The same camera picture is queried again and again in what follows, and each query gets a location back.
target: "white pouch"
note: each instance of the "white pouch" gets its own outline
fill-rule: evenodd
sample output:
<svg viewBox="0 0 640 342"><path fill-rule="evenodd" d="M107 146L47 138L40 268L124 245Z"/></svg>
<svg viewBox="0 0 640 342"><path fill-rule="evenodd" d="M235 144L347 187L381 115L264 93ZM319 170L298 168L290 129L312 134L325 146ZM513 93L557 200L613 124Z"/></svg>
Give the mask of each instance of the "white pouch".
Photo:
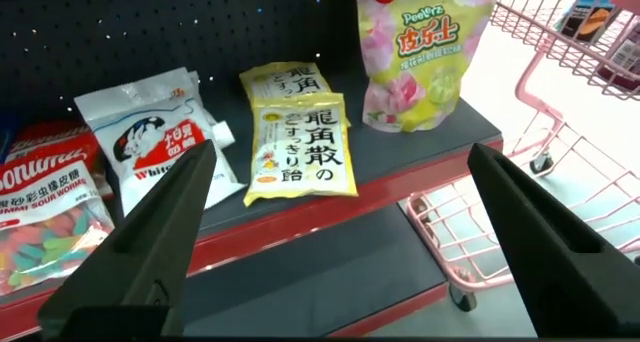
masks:
<svg viewBox="0 0 640 342"><path fill-rule="evenodd" d="M202 103L202 97L200 97L200 93L198 91L198 85L200 84L200 76L198 76L198 72L197 71L191 71L189 72L189 78L191 79L191 83L196 86L196 93L194 98L196 99L196 101L198 101L198 104L200 105L200 107L202 107L202 113L204 114L204 117L207 119L207 123L209 123L212 126L215 126L216 123L216 119L213 118L213 116L211 115L211 113L209 113L209 111L207 111L206 108L204 108L204 104Z"/></svg>
<svg viewBox="0 0 640 342"><path fill-rule="evenodd" d="M125 216L190 147L210 139L217 154L205 209L239 191L185 68L75 98L118 176Z"/></svg>

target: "pegboard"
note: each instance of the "pegboard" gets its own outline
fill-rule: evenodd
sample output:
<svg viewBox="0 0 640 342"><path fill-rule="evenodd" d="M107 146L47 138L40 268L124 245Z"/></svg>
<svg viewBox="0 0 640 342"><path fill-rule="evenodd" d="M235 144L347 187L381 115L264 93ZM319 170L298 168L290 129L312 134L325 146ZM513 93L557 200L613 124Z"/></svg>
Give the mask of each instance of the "pegboard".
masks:
<svg viewBox="0 0 640 342"><path fill-rule="evenodd" d="M355 0L0 0L0 26L0 107L29 119L180 66L224 88L264 63L359 54Z"/></svg>

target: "pink shopping cart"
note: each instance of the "pink shopping cart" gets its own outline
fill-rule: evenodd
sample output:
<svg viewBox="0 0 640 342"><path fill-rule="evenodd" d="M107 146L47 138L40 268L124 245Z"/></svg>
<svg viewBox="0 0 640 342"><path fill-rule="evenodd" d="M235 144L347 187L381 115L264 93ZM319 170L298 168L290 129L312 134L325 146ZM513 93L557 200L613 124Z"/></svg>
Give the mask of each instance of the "pink shopping cart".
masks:
<svg viewBox="0 0 640 342"><path fill-rule="evenodd" d="M640 81L639 0L591 0L587 8L578 1L497 3L491 25L536 50L516 86L516 97L535 113L522 136L505 142L503 153L530 170L539 183L633 258L632 253L640 250L640 179L576 132L558 110L527 91L531 74L546 56L586 78L605 95L640 100L640 88L634 84ZM565 17L566 11L587 16L578 19L573 26L576 31L598 33L599 28L604 33L586 40L578 32L567 35L565 28L576 21ZM595 22L600 27L589 25ZM565 181L574 185L571 193L559 188ZM474 292L513 281L470 176L413 193L406 205L407 214L447 274L450 296L461 310L475 308Z"/></svg>

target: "packaged snack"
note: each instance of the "packaged snack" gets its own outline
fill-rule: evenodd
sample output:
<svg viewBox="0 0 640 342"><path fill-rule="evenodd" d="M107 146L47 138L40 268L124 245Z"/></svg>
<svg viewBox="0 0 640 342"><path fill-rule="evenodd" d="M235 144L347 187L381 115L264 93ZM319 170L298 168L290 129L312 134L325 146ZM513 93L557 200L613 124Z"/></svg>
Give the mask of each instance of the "packaged snack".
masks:
<svg viewBox="0 0 640 342"><path fill-rule="evenodd" d="M620 42L610 50L607 57L627 71L633 74L640 74L640 18L636 18L635 24L620 39ZM611 75L615 74L611 84L622 89L635 91L640 86L640 80L631 76L617 74L607 66L599 68L597 73L607 81L611 79Z"/></svg>
<svg viewBox="0 0 640 342"><path fill-rule="evenodd" d="M578 0L575 7L556 23L555 28L567 37L591 44L602 36L619 13L620 9L611 0Z"/></svg>
<svg viewBox="0 0 640 342"><path fill-rule="evenodd" d="M198 86L200 84L200 76L198 76L198 72L197 71L189 72L189 78L191 78L191 83L194 86ZM207 111L207 109L204 108L204 103L202 103L202 97L200 97L200 91L198 90L198 88L196 88L196 92L195 92L194 98L196 99L196 101L198 102L200 107L202 108L202 114L204 114L204 117L207 119L207 122L210 125L215 126L216 123L218 123L218 122L216 122L216 119L213 118L211 113L209 113L209 111Z"/></svg>
<svg viewBox="0 0 640 342"><path fill-rule="evenodd" d="M107 182L103 161L100 158L98 141L93 137L89 127L82 122L73 120L55 121L27 126L16 136L5 161L9 162L16 158L24 157L43 146L60 143L68 148L69 151L78 147L76 143L93 146L87 150L88 153L92 154L88 155L91 164L87 164L91 177L100 192L100 196L103 198L113 197L113 189Z"/></svg>
<svg viewBox="0 0 640 342"><path fill-rule="evenodd" d="M246 206L258 198L358 195L341 94L257 100L253 121Z"/></svg>
<svg viewBox="0 0 640 342"><path fill-rule="evenodd" d="M207 139L214 142L217 162L205 208L244 187L195 96L197 85L185 68L179 68L75 98L118 176L125 215L182 153Z"/></svg>
<svg viewBox="0 0 640 342"><path fill-rule="evenodd" d="M331 92L313 62L273 62L240 74L251 108L256 101L281 99L308 93Z"/></svg>
<svg viewBox="0 0 640 342"><path fill-rule="evenodd" d="M113 229L87 169L92 137L0 166L0 295L71 274Z"/></svg>
<svg viewBox="0 0 640 342"><path fill-rule="evenodd" d="M358 0L370 78L363 121L386 132L437 127L453 112L495 0Z"/></svg>

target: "floor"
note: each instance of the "floor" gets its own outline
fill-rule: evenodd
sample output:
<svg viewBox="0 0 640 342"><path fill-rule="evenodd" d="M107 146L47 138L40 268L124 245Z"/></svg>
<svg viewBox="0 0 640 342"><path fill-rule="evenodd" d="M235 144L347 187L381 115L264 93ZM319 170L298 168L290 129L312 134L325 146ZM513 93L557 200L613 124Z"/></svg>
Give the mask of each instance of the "floor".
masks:
<svg viewBox="0 0 640 342"><path fill-rule="evenodd" d="M521 133L532 110L520 103L514 94L516 83L531 57L533 48L512 39L497 27L488 27L476 57L464 77L462 97L499 127L505 140ZM586 80L572 76L571 71L558 63L545 60L532 76L528 89L563 113L565 119L594 145L610 154L616 161L634 171L640 171L640 148L636 142L640 103L621 101L603 96L601 89L588 86ZM571 204L586 197L583 168L580 161L568 157L563 168L554 171L544 181L563 202ZM605 170L613 167L601 167ZM634 187L636 180L631 181ZM608 191L589 206L578 208L583 219L598 216L620 206L625 199L617 191ZM631 205L620 212L629 218L639 216L640 207ZM614 223L601 219L594 228ZM640 226L626 225L606 236L613 244L620 244L640 236ZM489 264L504 263L493 259ZM372 336L436 336L436 337L516 337L535 336L517 288L507 284L477 293L478 307L469 313L461 312L449 299L418 311Z"/></svg>

